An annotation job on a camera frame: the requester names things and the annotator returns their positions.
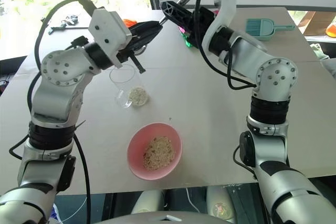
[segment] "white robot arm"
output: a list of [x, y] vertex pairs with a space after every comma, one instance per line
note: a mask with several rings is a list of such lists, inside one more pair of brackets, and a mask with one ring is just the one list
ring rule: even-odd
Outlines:
[[121, 67], [128, 58], [144, 72], [134, 52], [161, 28], [159, 22], [144, 22], [128, 29], [116, 12], [100, 8], [92, 13], [89, 26], [94, 42], [45, 56], [40, 66], [41, 84], [32, 102], [18, 187], [0, 197], [0, 223], [48, 221], [55, 195], [70, 186], [75, 169], [76, 158], [70, 153], [85, 87], [101, 70]]
[[216, 1], [220, 10], [215, 18], [206, 9], [199, 9], [203, 20], [199, 34], [192, 22], [197, 21], [192, 18], [194, 13], [173, 2], [164, 2], [161, 7], [169, 20], [189, 33], [188, 41], [201, 52], [198, 36], [204, 52], [217, 55], [219, 62], [226, 66], [232, 57], [232, 69], [256, 84], [247, 116], [249, 130], [242, 133], [239, 140], [240, 158], [253, 169], [273, 222], [334, 223], [333, 205], [303, 174], [289, 167], [286, 115], [290, 90], [297, 81], [296, 65], [289, 59], [268, 54], [265, 46], [248, 34], [229, 28], [236, 0]]

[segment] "green object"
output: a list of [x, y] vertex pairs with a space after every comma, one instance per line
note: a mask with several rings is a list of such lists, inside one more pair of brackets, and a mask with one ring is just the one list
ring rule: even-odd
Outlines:
[[182, 33], [181, 31], [180, 31], [180, 33], [181, 33], [183, 39], [185, 40], [185, 45], [186, 45], [187, 47], [189, 47], [189, 48], [193, 47], [193, 45], [191, 45], [191, 43], [189, 43], [189, 42], [187, 41], [187, 38], [188, 38], [188, 37], [187, 37], [184, 33]]
[[293, 31], [295, 25], [278, 26], [269, 18], [249, 18], [246, 22], [246, 32], [258, 40], [268, 41], [276, 31]]

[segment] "glass cup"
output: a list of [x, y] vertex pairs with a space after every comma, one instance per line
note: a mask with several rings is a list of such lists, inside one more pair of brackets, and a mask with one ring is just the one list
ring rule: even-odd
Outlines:
[[118, 93], [115, 95], [115, 101], [122, 108], [128, 108], [131, 106], [132, 100], [130, 99], [130, 93], [134, 92], [135, 88], [140, 88], [142, 91], [144, 91], [138, 73], [136, 72], [135, 67], [132, 65], [123, 64], [122, 68], [119, 69], [114, 67], [110, 72], [110, 79], [119, 89]]

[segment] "white table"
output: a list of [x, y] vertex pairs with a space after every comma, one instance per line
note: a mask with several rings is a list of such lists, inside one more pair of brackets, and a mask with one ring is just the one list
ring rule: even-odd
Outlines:
[[[146, 17], [159, 20], [161, 13], [153, 11]], [[243, 28], [245, 19], [250, 17], [292, 23], [284, 8], [238, 9], [233, 27]], [[83, 34], [83, 31], [72, 32], [47, 37], [41, 51], [45, 54], [51, 48], [65, 48], [72, 39]], [[294, 60], [299, 68], [288, 114], [291, 165], [309, 177], [336, 174], [333, 135], [336, 83], [317, 62], [298, 29], [285, 33], [287, 39], [284, 34], [277, 34], [267, 46], [270, 53]], [[215, 56], [210, 59], [226, 71]], [[88, 162], [91, 192], [253, 182], [251, 174], [232, 161], [240, 132], [246, 130], [250, 90], [230, 90], [226, 79], [211, 71], [195, 48], [186, 48], [177, 27], [170, 22], [164, 24], [164, 29], [139, 60], [147, 70], [140, 78], [151, 96], [145, 106], [118, 107], [113, 100], [116, 88], [109, 80], [108, 71], [94, 77], [85, 90], [79, 122], [87, 121], [77, 134]], [[0, 171], [2, 178], [6, 178], [0, 184], [0, 194], [16, 186], [19, 161], [9, 156], [8, 149], [27, 133], [30, 116], [26, 92], [35, 74], [36, 68], [29, 56], [0, 98]], [[152, 122], [175, 127], [183, 140], [183, 155], [171, 174], [147, 182], [130, 172], [126, 151], [132, 135]], [[85, 181], [76, 148], [72, 154], [78, 157], [76, 172], [72, 186], [64, 194], [84, 194]]]

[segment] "pink object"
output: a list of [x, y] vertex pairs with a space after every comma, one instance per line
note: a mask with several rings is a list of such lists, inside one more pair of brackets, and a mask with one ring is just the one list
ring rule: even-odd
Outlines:
[[[175, 159], [166, 167], [147, 170], [143, 166], [143, 154], [149, 143], [157, 136], [167, 136], [176, 151]], [[168, 175], [179, 163], [182, 155], [182, 141], [174, 128], [165, 123], [152, 123], [132, 137], [127, 148], [127, 161], [132, 173], [145, 180], [156, 180]]]
[[185, 30], [182, 27], [178, 27], [181, 33], [185, 33]]

